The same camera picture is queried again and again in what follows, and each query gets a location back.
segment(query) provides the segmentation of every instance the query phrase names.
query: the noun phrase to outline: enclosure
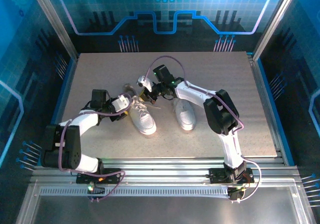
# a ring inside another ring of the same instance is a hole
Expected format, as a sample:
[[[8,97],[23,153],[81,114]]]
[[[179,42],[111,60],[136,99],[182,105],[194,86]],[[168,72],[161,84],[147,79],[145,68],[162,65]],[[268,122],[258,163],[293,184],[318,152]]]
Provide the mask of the enclosure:
[[[320,0],[1,0],[0,13],[1,223],[319,222]],[[259,180],[247,164],[259,188],[246,204],[206,177],[224,151],[203,107],[185,131],[164,98],[147,105],[152,135],[128,115],[81,136],[82,153],[126,172],[107,200],[92,204],[76,176],[43,167],[48,124],[77,115],[94,89],[140,93],[137,79],[168,55],[185,74],[169,58],[153,68],[226,90],[237,108],[241,152],[262,169]]]

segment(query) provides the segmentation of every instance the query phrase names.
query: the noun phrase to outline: metal pin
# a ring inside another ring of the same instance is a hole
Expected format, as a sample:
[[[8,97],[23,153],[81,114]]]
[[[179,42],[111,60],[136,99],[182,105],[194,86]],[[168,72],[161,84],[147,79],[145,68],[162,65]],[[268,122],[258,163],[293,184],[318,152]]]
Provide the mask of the metal pin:
[[[219,49],[220,41],[221,41],[221,38],[223,37],[223,35],[222,35],[222,34],[220,34],[220,35],[219,35],[219,37],[220,37],[220,38],[219,38],[218,46],[217,46],[217,49],[216,49],[217,51],[218,51],[218,49]]]
[[[129,52],[130,52],[130,45],[129,45],[129,35],[126,35],[125,37],[126,37],[126,40],[127,40],[127,44],[128,44],[128,46],[129,46]]]
[[[216,51],[215,47],[217,46],[217,43],[218,43],[218,40],[216,39],[214,44],[214,49],[213,49],[214,52]]]
[[[301,178],[301,180],[307,179],[307,178],[316,178],[316,175],[314,173],[312,173],[311,176],[305,177],[305,178]]]
[[[128,53],[128,47],[127,47],[127,41],[123,41],[124,42],[124,46],[126,47],[125,51]]]
[[[119,47],[120,47],[120,51],[122,53],[123,51],[122,51],[122,48],[121,48],[121,40],[118,40],[118,44],[119,44]]]
[[[284,85],[281,84],[279,86],[279,88],[273,92],[273,96],[276,96],[277,93],[279,93],[282,89],[284,89],[286,87],[286,85],[287,85],[287,83],[285,83]]]
[[[307,192],[305,192],[305,193],[313,193],[313,192],[316,192],[316,191],[320,191],[320,189],[317,189],[317,190],[312,190],[312,191],[307,191]]]
[[[281,73],[278,75],[278,77],[276,77],[276,79],[273,78],[273,80],[270,81],[269,85],[272,85],[275,81],[277,81],[277,79],[281,77],[282,73],[283,71],[281,71]]]
[[[32,168],[28,168],[28,167],[26,167],[25,165],[23,165],[23,164],[21,164],[20,165],[20,168],[22,169],[22,168],[25,168],[25,169],[28,169],[28,170],[30,170],[30,171],[34,171],[34,169],[32,169]]]
[[[226,44],[226,46],[225,46],[226,48],[224,49],[224,52],[226,52],[226,51],[227,51],[227,48],[228,48],[229,43],[230,43],[230,40],[227,40],[226,42],[227,42],[227,44]]]
[[[58,73],[58,75],[60,76],[60,78],[64,78],[64,73],[59,69],[59,67],[54,63],[55,65],[55,70]]]
[[[131,50],[132,50],[132,52],[134,52],[134,49],[133,49],[133,46],[132,46],[132,42],[133,42],[133,41],[130,40],[129,42],[130,42],[130,45],[131,45]]]
[[[36,153],[36,152],[34,152],[34,151],[30,150],[30,148],[26,148],[26,151],[27,151],[27,152],[30,152],[30,153],[33,153],[33,154],[36,154],[36,155],[38,155],[38,156],[40,156],[40,154],[39,154],[39,153]]]
[[[56,70],[57,74],[60,76],[61,79],[63,79],[63,74],[62,74],[62,72],[58,69],[58,67],[57,67],[57,65],[55,64],[55,62],[53,62],[53,63],[54,63],[55,70]]]
[[[219,48],[219,52],[221,52],[221,48],[222,48],[222,44],[224,43],[224,40],[221,40],[221,44],[220,44],[220,48]]]
[[[68,64],[67,64],[67,63],[66,63],[66,61],[63,59],[62,55],[61,55],[61,54],[59,54],[58,52],[56,52],[56,53],[58,54],[58,56],[59,56],[59,58],[60,58],[61,62],[65,65],[65,67],[67,67],[67,66],[68,66]]]
[[[282,90],[281,93],[274,99],[275,101],[284,93],[285,91]]]
[[[312,180],[312,181],[304,182],[304,183],[302,183],[302,184],[313,183],[313,182],[317,182],[317,181],[320,181],[320,179],[315,179],[315,180]]]
[[[33,162],[33,163],[35,163],[35,164],[38,164],[36,161],[29,159],[27,156],[24,156],[24,157],[23,157],[23,160],[25,160],[25,161],[30,161],[30,162]]]
[[[133,40],[133,46],[134,46],[134,48],[135,48],[135,47],[136,47],[136,42],[134,41],[134,40],[135,40],[135,36],[134,36],[134,35],[132,35],[132,40]]]
[[[316,183],[316,184],[314,184],[314,185],[312,185],[312,186],[307,186],[307,187],[304,187],[304,189],[306,189],[306,188],[319,188],[320,186],[319,186],[319,183]]]
[[[274,78],[270,81],[269,85],[272,84],[272,82],[279,76],[279,74],[275,74]]]
[[[275,97],[283,88],[283,85],[280,85],[275,91],[273,91],[272,96]]]
[[[34,165],[32,165],[32,164],[30,164],[30,163],[21,161],[20,158],[16,158],[15,161],[16,161],[17,163],[18,163],[18,162],[21,162],[21,163],[24,163],[24,164],[27,164],[27,165],[30,165],[30,166],[34,167]]]
[[[273,92],[274,90],[276,90],[276,88],[278,88],[279,85],[282,84],[282,79],[279,80],[279,82],[275,83],[275,85],[271,88],[271,92]]]
[[[34,146],[36,146],[36,147],[38,147],[38,148],[40,148],[40,149],[42,149],[42,147],[40,147],[38,144],[35,144],[33,141],[29,141],[29,143],[34,145]]]
[[[271,86],[270,89],[274,89],[276,87],[277,84],[279,84],[281,82],[281,79],[277,79]]]
[[[137,47],[136,50],[137,50],[137,52],[139,52],[139,45],[138,45],[139,42],[138,42],[138,40],[135,43],[136,43],[136,47]]]
[[[314,197],[319,197],[320,193],[318,195],[313,195],[313,196],[308,196],[308,198],[314,198]]]
[[[123,38],[123,36],[122,36],[122,35],[119,35],[119,37],[120,37],[120,39],[121,39],[121,43],[122,43],[123,51],[125,51],[125,49],[124,49],[124,47],[125,47],[125,46],[124,46],[124,41],[123,41],[123,39],[122,39],[122,38]]]
[[[236,42],[235,40],[234,40],[234,41],[232,41],[232,45],[231,45],[230,52],[232,52],[232,49],[233,49],[233,47],[234,47],[235,42]]]
[[[40,150],[39,150],[39,149],[34,148],[33,146],[29,145],[26,141],[24,141],[24,142],[22,143],[22,145],[23,145],[23,146],[28,146],[28,147],[30,147],[30,148],[32,148],[32,149],[34,149],[34,150],[36,150],[36,151],[40,152]]]
[[[225,41],[223,42],[223,47],[222,47],[222,51],[224,50],[224,47],[225,47],[225,45],[226,45],[226,43],[227,43],[227,38],[229,37],[229,35],[227,34],[226,36],[225,36]]]
[[[38,158],[36,158],[35,156],[32,156],[31,154],[24,152],[22,149],[19,150],[19,153],[21,153],[21,154],[23,153],[23,154],[28,155],[29,157],[32,157],[32,158],[34,158],[34,159],[38,159]]]
[[[59,64],[59,67],[64,71],[64,72],[66,72],[66,68],[62,65],[62,63],[60,63],[60,61],[58,60],[58,58],[57,57],[54,57],[55,58],[55,60],[56,60],[56,62]]]
[[[229,43],[229,47],[228,47],[227,52],[229,52],[229,50],[230,50],[230,47],[231,47],[231,44],[232,44],[232,41],[233,41],[234,37],[235,37],[235,35],[234,35],[234,34],[233,34],[233,35],[231,35],[231,40],[230,40],[230,43]]]

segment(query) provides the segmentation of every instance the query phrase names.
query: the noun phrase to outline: gray table surface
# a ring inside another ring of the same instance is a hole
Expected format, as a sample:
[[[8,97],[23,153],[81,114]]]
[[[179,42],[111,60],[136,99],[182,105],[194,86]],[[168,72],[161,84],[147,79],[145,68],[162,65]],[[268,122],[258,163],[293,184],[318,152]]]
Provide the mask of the gray table surface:
[[[93,89],[107,89],[111,96],[122,92],[125,83],[133,84],[144,75],[160,55],[171,55],[185,66],[187,80],[209,90],[226,90],[245,123],[239,142],[245,156],[275,156],[265,113],[245,52],[167,52],[167,53],[83,53],[80,56],[63,120],[76,115],[91,99]],[[174,76],[183,76],[173,60],[158,60],[153,68],[165,64]],[[151,73],[150,78],[156,81]],[[130,117],[111,122],[103,119],[81,137],[84,154],[100,158],[222,157],[218,136],[209,128],[205,112],[194,105],[197,124],[184,131],[177,123],[172,102],[160,98],[148,107],[157,131],[142,135]]]

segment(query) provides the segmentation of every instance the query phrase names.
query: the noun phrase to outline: black cable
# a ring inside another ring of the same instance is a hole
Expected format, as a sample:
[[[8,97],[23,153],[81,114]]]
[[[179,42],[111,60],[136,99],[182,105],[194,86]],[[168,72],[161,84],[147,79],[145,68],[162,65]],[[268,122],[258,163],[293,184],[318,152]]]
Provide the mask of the black cable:
[[[109,99],[111,99],[111,96],[110,96],[109,92],[107,90],[105,92],[107,93]]]
[[[173,100],[174,98],[166,98],[164,95],[162,95],[162,97],[164,98],[164,99],[166,99],[166,100],[169,100],[169,101],[171,101],[171,100]]]
[[[90,103],[91,103],[91,100],[88,103],[86,103],[86,105],[81,110],[88,109],[88,106],[89,106]]]

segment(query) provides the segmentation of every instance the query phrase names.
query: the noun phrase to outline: aluminum frame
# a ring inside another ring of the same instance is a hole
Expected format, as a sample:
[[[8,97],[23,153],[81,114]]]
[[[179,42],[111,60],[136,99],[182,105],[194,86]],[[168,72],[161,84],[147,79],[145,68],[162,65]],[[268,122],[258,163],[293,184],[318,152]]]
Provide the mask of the aluminum frame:
[[[276,27],[278,26],[278,24],[280,23],[286,9],[288,8],[288,6],[290,5],[292,0],[282,0],[280,5],[278,6],[278,9],[276,11],[276,13],[274,14],[271,22],[269,23],[267,29],[265,30],[264,34],[262,35],[262,37],[259,40],[258,45],[256,46],[256,48],[253,51],[253,60],[257,61],[264,48],[266,47],[266,45],[268,44],[269,40],[271,39],[273,33],[275,32]]]
[[[78,52],[76,51],[52,3],[50,2],[50,0],[37,0],[37,1],[40,7],[42,8],[42,10],[44,11],[46,17],[48,18],[49,22],[51,23],[52,27],[54,28],[55,32],[57,33],[61,43],[67,50],[69,56],[74,61],[77,61]]]
[[[38,2],[53,25],[69,55],[76,60],[78,54],[50,0],[38,0]],[[282,140],[279,136],[279,132],[277,131],[277,123],[271,111],[271,104],[268,99],[266,88],[263,87],[264,83],[257,65],[259,56],[266,47],[290,2],[291,0],[282,0],[273,20],[254,51],[253,60],[250,61],[271,135],[276,146],[276,151],[279,155],[276,158],[247,158],[257,162],[262,168],[263,178],[260,187],[289,187],[300,223],[313,224],[316,222],[304,191],[298,169],[293,166],[285,166],[288,164],[288,159],[285,156]],[[126,171],[126,177],[120,188],[127,187],[140,190],[161,187],[171,187],[176,189],[226,188],[226,186],[210,184],[209,180],[205,177],[205,174],[208,173],[208,168],[223,167],[222,158],[111,159],[104,160],[104,165],[105,167],[121,168]],[[248,167],[253,169],[255,176],[258,175],[256,167],[250,164],[248,164]],[[48,187],[55,188],[56,190],[63,190],[73,187],[76,189],[82,189],[83,187],[86,187],[86,185],[76,184],[76,177],[71,176],[70,173],[61,173],[59,170],[46,169],[42,167],[36,168],[30,178],[30,184],[16,223],[24,224],[32,222],[34,215],[37,212],[39,197],[45,195],[42,190]]]
[[[277,159],[272,158],[252,160],[257,161],[262,169],[263,178],[259,188],[289,187],[300,223],[316,223],[297,167],[285,167],[281,163],[281,159],[277,162],[275,162]],[[104,165],[109,168],[119,167],[126,171],[126,177],[116,196],[226,198],[225,189],[227,186],[210,184],[208,178],[205,177],[208,168],[223,167],[222,159],[117,159],[105,160]],[[253,169],[254,175],[257,176],[257,169],[251,165],[249,167]],[[70,173],[61,173],[59,170],[38,167],[31,177],[16,223],[32,222],[37,213],[40,196],[52,196],[55,193],[57,193],[57,196],[87,196],[84,191],[78,193],[68,191],[85,190],[86,188],[87,185],[76,184],[76,177],[71,176]],[[160,193],[154,190],[171,191]],[[179,190],[188,190],[188,193],[179,192]]]

